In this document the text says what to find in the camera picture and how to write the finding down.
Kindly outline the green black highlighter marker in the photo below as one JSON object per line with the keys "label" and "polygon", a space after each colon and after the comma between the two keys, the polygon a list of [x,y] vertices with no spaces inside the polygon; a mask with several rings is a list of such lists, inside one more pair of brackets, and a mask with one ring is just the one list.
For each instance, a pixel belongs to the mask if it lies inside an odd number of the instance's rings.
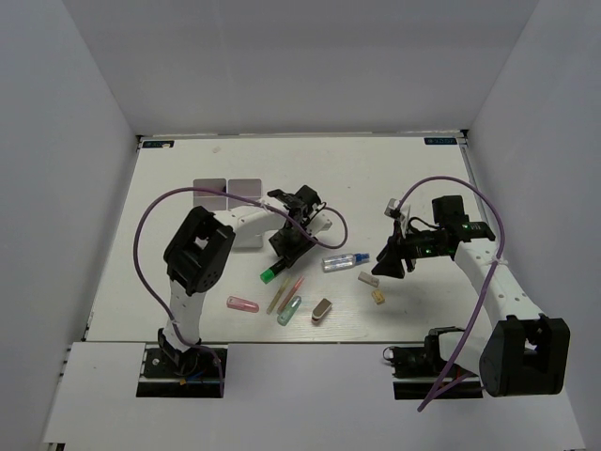
{"label": "green black highlighter marker", "polygon": [[286,264],[283,259],[280,259],[273,263],[269,268],[264,270],[260,275],[260,280],[264,284],[268,284],[271,280],[277,277],[282,271],[286,269]]}

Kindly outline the clear blue spray bottle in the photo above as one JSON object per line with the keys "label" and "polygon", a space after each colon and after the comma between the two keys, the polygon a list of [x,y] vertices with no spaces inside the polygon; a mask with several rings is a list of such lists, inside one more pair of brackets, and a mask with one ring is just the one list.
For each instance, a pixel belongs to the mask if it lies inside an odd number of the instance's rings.
{"label": "clear blue spray bottle", "polygon": [[332,257],[322,258],[322,271],[324,273],[345,271],[366,263],[370,260],[368,253],[342,254]]}

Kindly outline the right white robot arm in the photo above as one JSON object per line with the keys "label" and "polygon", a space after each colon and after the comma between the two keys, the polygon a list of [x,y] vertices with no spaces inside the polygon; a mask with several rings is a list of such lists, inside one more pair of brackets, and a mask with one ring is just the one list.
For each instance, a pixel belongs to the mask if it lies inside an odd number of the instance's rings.
{"label": "right white robot arm", "polygon": [[449,257],[468,277],[492,327],[488,338],[471,336],[457,354],[440,341],[424,351],[425,366],[443,375],[471,372],[493,397],[557,395],[563,388],[570,330],[530,299],[508,266],[496,257],[496,237],[485,222],[473,222],[459,195],[433,200],[435,225],[410,225],[409,209],[391,199],[386,216],[393,234],[378,254],[375,276],[403,278],[418,260]]}

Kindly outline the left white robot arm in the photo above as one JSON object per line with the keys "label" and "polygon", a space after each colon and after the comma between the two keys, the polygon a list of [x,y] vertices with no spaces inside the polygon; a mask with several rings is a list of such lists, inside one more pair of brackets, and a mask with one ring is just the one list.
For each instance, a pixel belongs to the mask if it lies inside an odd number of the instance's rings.
{"label": "left white robot arm", "polygon": [[174,318],[159,331],[166,363],[179,375],[193,372],[201,342],[198,326],[206,293],[221,278],[233,248],[272,231],[269,243],[277,260],[262,279],[269,282],[312,249],[311,239],[331,226],[317,215],[321,199],[307,185],[294,194],[272,190],[250,204],[211,212],[193,208],[167,245],[163,260],[170,279],[170,311]]}

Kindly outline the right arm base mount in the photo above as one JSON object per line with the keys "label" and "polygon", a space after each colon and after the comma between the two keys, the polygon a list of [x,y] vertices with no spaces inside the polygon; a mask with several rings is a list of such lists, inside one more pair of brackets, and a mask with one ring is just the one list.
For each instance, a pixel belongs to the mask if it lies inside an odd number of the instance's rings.
{"label": "right arm base mount", "polygon": [[[382,352],[382,359],[393,369],[395,400],[425,398],[439,375],[438,368],[426,360],[423,347],[390,346]],[[438,399],[477,398],[483,398],[483,387],[476,376],[469,376],[438,397]]]}

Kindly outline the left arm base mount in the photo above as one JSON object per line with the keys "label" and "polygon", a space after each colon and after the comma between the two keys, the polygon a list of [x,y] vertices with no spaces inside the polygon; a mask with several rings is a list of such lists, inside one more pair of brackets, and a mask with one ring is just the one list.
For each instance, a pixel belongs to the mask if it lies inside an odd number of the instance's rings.
{"label": "left arm base mount", "polygon": [[138,398],[221,398],[219,370],[212,357],[193,351],[182,369],[159,347],[147,347],[143,354],[136,396]]}

